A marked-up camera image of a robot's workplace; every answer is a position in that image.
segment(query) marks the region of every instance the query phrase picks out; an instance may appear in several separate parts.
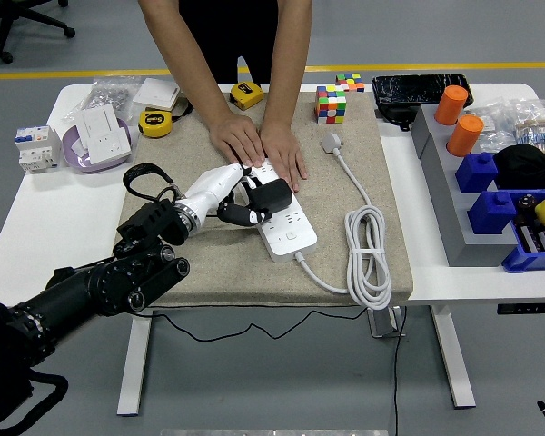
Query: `white cable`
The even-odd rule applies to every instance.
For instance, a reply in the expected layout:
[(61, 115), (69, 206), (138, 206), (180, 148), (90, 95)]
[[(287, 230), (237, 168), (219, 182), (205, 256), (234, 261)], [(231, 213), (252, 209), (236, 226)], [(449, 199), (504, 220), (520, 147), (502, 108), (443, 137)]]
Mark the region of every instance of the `white cable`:
[[(353, 184), (367, 203), (357, 211), (351, 211), (345, 215), (345, 233), (349, 245), (347, 289), (335, 288), (317, 277), (307, 265), (301, 252), (295, 254), (295, 259), (312, 280), (322, 288), (335, 293), (348, 293), (360, 306), (379, 311), (388, 307), (391, 298), (390, 270), (385, 258), (385, 220), (382, 211), (372, 205), (370, 197), (343, 160), (339, 148), (333, 148), (332, 153), (337, 157), (343, 170), (352, 179)], [(365, 221), (365, 237), (368, 248), (361, 248), (359, 238), (363, 221)], [(363, 270), (363, 259), (369, 259), (366, 271)], [(374, 268), (377, 284), (369, 282)]]

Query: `rubik's cube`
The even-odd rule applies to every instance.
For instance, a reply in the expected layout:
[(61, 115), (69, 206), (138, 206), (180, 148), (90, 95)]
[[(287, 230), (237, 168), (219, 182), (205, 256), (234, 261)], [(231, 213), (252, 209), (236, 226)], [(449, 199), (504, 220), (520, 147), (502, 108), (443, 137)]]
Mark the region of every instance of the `rubik's cube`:
[(345, 92), (337, 84), (317, 86), (317, 124), (341, 124), (345, 118)]
[(362, 77), (359, 73), (353, 74), (337, 74), (335, 77), (335, 84), (343, 86), (343, 91), (357, 91), (362, 93), (365, 91), (365, 85), (363, 84)]

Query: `metal base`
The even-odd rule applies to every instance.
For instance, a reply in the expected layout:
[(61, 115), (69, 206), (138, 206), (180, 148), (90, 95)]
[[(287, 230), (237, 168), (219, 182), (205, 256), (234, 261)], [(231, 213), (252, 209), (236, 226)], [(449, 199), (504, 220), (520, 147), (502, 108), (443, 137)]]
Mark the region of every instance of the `metal base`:
[(466, 372), (466, 365), (462, 357), (461, 345), (458, 342), (454, 322), (448, 306), (430, 306), (438, 343), (446, 367), (448, 383), (451, 387), (454, 408), (469, 409), (476, 407), (472, 394), (471, 381)]
[[(154, 311), (142, 311), (142, 315), (152, 315)], [(124, 378), (121, 383), (117, 414), (120, 416), (136, 416), (139, 413), (139, 402), (144, 384), (145, 358), (147, 343), (152, 329), (152, 318), (135, 317), (131, 324), (131, 335), (127, 355), (125, 356)]]
[(367, 317), (370, 320), (370, 329), (374, 338), (397, 338), (400, 336), (401, 307), (383, 309), (381, 311), (367, 311)]

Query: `plastic bag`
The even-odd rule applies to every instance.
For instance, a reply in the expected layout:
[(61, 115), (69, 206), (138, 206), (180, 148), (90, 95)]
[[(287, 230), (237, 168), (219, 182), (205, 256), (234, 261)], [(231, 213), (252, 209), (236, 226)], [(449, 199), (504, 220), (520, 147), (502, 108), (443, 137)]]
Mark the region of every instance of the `plastic bag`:
[(110, 104), (117, 118), (131, 125), (133, 120), (137, 120), (136, 115), (139, 113), (137, 104), (134, 104), (134, 97), (143, 82), (141, 76), (133, 75), (96, 77), (89, 95), (75, 106), (63, 121), (73, 123), (80, 111)]
[(531, 144), (545, 152), (545, 100), (511, 100), (517, 144)]
[(507, 104), (500, 99), (467, 111), (469, 114), (479, 116), (484, 122), (479, 140), (474, 145), (477, 150), (497, 153), (517, 143), (512, 129), (512, 120), (505, 113)]
[(545, 100), (500, 99), (468, 113), (485, 124), (477, 151), (497, 153), (511, 145), (530, 144), (545, 153)]

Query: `white table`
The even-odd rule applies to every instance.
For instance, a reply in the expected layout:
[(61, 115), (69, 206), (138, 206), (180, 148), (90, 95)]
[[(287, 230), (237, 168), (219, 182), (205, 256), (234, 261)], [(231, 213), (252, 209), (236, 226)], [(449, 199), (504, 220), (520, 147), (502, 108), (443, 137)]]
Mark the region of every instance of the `white table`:
[[(302, 86), (304, 92), (314, 89), (314, 84)], [(62, 118), (89, 90), (90, 85), (70, 85), (61, 91), (47, 121), (59, 135), (70, 127)], [(471, 90), (475, 106), (500, 96), (537, 98), (525, 84), (472, 84)], [(545, 272), (508, 274), (501, 267), (449, 267), (411, 134), (382, 120), (378, 124), (413, 276), (407, 304), (430, 305), (454, 404), (473, 407), (449, 304), (545, 302)], [(25, 175), (0, 233), (1, 303), (11, 306), (37, 295), (55, 268), (80, 266), (111, 254), (128, 166), (129, 161), (95, 174), (60, 167)], [(148, 334), (149, 322), (134, 320), (119, 414), (137, 413)]]

